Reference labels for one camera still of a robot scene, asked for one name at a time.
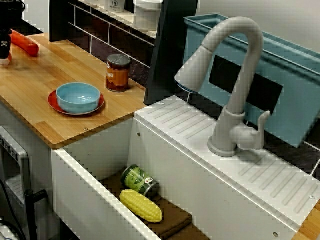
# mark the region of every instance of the blue bin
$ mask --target blue bin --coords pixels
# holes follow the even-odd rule
[[[184,18],[187,24],[184,63],[198,49],[210,30],[226,19],[219,14]],[[266,32],[263,37],[263,53],[256,73],[283,86],[265,130],[297,148],[304,142],[320,115],[320,54]],[[215,55],[242,66],[247,48],[248,41],[244,34],[234,34],[224,40],[213,54],[199,94],[225,106],[231,94],[209,83]],[[249,103],[244,110],[245,119],[257,125],[263,111]]]

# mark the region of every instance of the wooden countertop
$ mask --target wooden countertop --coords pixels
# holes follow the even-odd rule
[[[38,56],[30,57],[12,45],[12,62],[0,66],[0,101],[50,148],[59,149],[96,134],[146,107],[144,87],[130,79],[126,92],[107,90],[107,65],[70,41],[51,43],[48,34],[29,38],[39,45]],[[72,82],[95,86],[104,96],[104,105],[82,116],[55,111],[48,104],[49,94]]]
[[[315,205],[292,240],[317,240],[320,235],[320,201]]]

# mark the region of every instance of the red plate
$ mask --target red plate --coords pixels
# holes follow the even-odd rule
[[[89,112],[85,112],[85,113],[70,113],[70,112],[66,112],[64,111],[59,105],[58,105],[58,100],[57,100],[57,90],[53,91],[52,93],[50,93],[49,97],[48,97],[48,103],[49,105],[56,111],[63,113],[63,114],[67,114],[67,115],[85,115],[85,114],[90,114],[93,113],[95,111],[97,111],[99,108],[102,107],[102,105],[105,103],[105,98],[102,95],[102,93],[100,94],[100,99],[99,99],[99,104],[98,107],[93,110],[93,111],[89,111]]]

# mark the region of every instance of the brown towel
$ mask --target brown towel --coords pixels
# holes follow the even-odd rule
[[[123,186],[120,181],[121,175],[125,169],[126,168],[123,168],[115,175],[101,181],[101,184],[104,185],[105,188],[108,189],[118,200],[120,200],[121,192],[128,189]],[[154,196],[152,201],[161,209],[163,215],[162,221],[158,223],[151,223],[139,216],[138,218],[162,240],[170,238],[172,235],[178,233],[181,229],[184,229],[192,223],[191,214],[165,200],[158,194]]]
[[[167,240],[210,240],[192,223]]]

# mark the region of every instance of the faucet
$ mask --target faucet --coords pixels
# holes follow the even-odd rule
[[[201,46],[174,77],[180,88],[197,93],[204,83],[213,53],[219,44],[235,33],[245,34],[248,50],[229,102],[224,106],[216,123],[208,148],[221,157],[232,157],[236,147],[248,151],[262,149],[265,145],[264,128],[270,111],[258,119],[258,131],[244,124],[244,112],[256,68],[263,51],[264,36],[256,22],[246,17],[233,17],[216,25],[204,38]]]

